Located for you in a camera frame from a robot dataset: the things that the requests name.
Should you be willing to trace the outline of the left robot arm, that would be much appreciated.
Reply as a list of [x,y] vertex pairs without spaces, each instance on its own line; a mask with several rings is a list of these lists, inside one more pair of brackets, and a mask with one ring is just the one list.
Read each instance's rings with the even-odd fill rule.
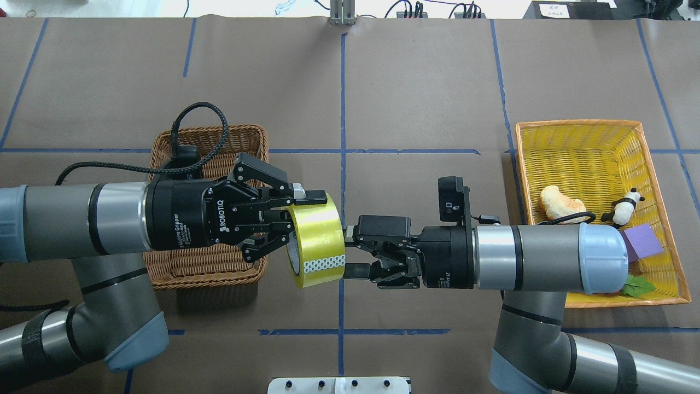
[[245,153],[227,175],[205,179],[211,159],[84,162],[55,186],[2,189],[2,263],[69,259],[83,296],[2,330],[3,393],[97,361],[120,373],[162,354],[170,338],[144,253],[235,245],[255,261],[290,241],[287,207],[330,200]]

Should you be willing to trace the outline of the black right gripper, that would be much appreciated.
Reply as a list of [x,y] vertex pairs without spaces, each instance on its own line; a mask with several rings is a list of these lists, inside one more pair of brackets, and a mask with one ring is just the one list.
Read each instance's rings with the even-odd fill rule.
[[421,284],[427,288],[472,289],[473,230],[430,226],[411,235],[411,224],[409,217],[360,215],[357,224],[343,230],[343,242],[346,248],[367,252],[377,261],[347,263],[343,278],[367,280],[378,289],[418,289]]

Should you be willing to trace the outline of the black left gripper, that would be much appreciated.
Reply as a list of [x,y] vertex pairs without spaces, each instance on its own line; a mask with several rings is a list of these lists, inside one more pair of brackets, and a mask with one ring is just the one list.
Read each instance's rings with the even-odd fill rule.
[[[261,212],[250,204],[261,195],[282,199],[288,205],[325,205],[325,190],[307,190],[288,180],[287,172],[240,153],[232,170],[233,182],[158,180],[147,186],[145,222],[151,250],[186,250],[216,244],[238,245],[243,259],[258,261],[290,241],[293,221],[288,211]],[[261,192],[248,182],[260,182],[268,189]]]

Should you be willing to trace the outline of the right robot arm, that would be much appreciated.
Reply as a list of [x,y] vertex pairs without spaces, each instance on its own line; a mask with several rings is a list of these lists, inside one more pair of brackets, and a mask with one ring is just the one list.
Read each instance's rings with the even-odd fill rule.
[[488,378],[502,393],[697,393],[698,368],[562,330],[568,293],[614,293],[628,274],[622,235],[608,226],[425,227],[407,217],[360,216],[346,247],[375,257],[346,279],[383,289],[500,290]]

